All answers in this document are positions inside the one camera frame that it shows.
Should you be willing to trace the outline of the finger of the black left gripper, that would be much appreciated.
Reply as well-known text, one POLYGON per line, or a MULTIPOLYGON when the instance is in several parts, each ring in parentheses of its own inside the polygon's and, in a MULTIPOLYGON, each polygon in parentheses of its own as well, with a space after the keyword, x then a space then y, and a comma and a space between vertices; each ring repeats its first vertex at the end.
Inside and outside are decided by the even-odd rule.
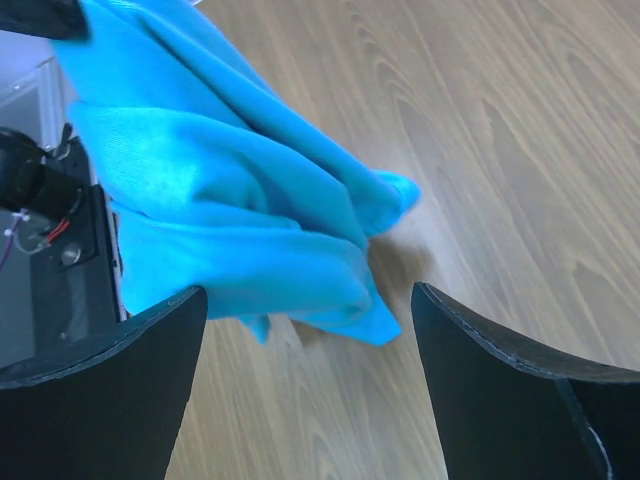
POLYGON ((1 30, 50 40, 85 39, 88 24, 77 0, 1 0, 1 30))

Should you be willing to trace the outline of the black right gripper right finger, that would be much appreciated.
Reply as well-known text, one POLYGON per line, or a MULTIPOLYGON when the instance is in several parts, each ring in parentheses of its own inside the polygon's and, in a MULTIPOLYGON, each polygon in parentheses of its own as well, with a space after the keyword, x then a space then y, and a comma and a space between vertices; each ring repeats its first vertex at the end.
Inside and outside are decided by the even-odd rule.
POLYGON ((411 311, 449 478, 638 478, 637 371, 551 348, 428 283, 411 311))

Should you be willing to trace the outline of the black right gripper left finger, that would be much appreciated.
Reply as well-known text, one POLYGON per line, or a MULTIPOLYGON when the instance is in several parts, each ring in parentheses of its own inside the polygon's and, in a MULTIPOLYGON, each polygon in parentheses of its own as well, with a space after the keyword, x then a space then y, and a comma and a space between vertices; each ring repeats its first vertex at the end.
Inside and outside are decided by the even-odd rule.
POLYGON ((185 289, 111 331, 1 370, 4 479, 162 479, 207 314, 185 289))

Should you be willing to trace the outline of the turquoise t shirt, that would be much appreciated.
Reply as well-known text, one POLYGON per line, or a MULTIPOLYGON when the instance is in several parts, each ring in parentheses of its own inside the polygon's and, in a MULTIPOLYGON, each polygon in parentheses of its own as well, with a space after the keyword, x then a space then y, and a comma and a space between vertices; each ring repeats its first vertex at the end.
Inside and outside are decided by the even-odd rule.
POLYGON ((131 313, 188 286, 260 341, 285 314, 383 345, 401 332, 369 241, 417 202, 287 106, 186 1, 85 1, 85 40, 53 48, 71 122, 120 220, 131 313))

